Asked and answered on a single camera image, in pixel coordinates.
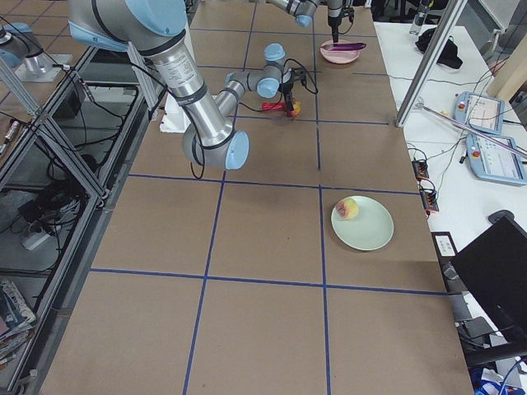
bottle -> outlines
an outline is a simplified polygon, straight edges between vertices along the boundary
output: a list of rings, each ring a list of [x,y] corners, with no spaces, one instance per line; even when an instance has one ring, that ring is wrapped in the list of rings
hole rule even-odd
[[[410,27],[411,35],[419,35],[421,32],[422,24],[427,19],[428,9],[430,6],[430,0],[421,0],[419,7],[417,8],[417,14],[413,18],[412,27]]]

computer monitor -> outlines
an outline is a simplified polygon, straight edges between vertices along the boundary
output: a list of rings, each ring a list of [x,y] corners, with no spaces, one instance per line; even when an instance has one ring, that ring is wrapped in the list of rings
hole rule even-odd
[[[450,262],[505,339],[527,340],[527,232],[504,216]]]

white desk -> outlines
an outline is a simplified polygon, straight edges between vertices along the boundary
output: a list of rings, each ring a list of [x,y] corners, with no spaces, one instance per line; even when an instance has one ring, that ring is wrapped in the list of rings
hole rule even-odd
[[[409,25],[375,23],[375,28],[388,74],[392,77],[413,78],[422,55],[415,46],[416,37],[408,33]],[[455,27],[452,36],[458,45],[458,56],[463,60],[463,66],[459,70],[454,70],[437,65],[430,78],[457,83],[476,82],[488,70],[486,63],[464,27]],[[477,93],[481,92],[487,81],[478,85]],[[390,82],[395,101],[399,106],[411,81],[390,78]],[[475,84],[456,86],[429,81],[421,96],[428,107],[437,111],[448,111],[451,114],[455,94],[471,91],[474,86]],[[514,111],[507,112],[504,116],[505,119],[518,120]],[[434,156],[451,148],[459,139],[460,130],[432,114],[418,110],[408,118],[404,126],[404,135],[407,142],[425,151],[427,156]],[[527,132],[521,126],[504,124],[503,135],[513,137],[519,146],[527,147]],[[464,143],[460,143],[457,147],[440,188],[438,200],[440,212],[432,214],[428,220],[431,231],[449,231],[458,250],[463,249],[483,233],[490,226],[487,221],[488,215],[501,209],[512,211],[516,222],[527,229],[527,210],[525,210],[527,187],[476,179],[467,160],[462,165],[459,163],[465,148]],[[437,187],[441,184],[441,176],[449,161],[450,152],[428,162],[431,180]]]

green plate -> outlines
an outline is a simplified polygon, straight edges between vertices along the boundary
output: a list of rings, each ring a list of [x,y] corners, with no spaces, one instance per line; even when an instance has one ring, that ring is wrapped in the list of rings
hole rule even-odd
[[[344,220],[335,207],[331,225],[337,236],[347,245],[363,251],[380,249],[394,235],[394,220],[382,204],[366,196],[350,196],[359,206],[359,213]]]

plate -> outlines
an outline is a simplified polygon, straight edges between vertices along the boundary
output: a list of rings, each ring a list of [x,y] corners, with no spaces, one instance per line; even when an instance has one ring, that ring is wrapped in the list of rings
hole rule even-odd
[[[326,44],[332,44],[333,41],[329,40],[325,43],[322,43],[322,45]],[[345,39],[340,39],[338,41],[339,44],[350,44],[350,41],[346,41]],[[320,46],[320,53],[326,59],[328,62],[331,63],[337,63],[337,64],[344,64],[344,63],[351,63],[355,59],[359,57],[359,54],[361,51],[328,51],[327,49],[323,49],[322,45]]]
[[[366,196],[350,196],[359,206],[359,213],[350,220],[340,217],[335,207],[331,225],[347,245],[363,251],[380,249],[394,235],[394,220],[382,204]]]

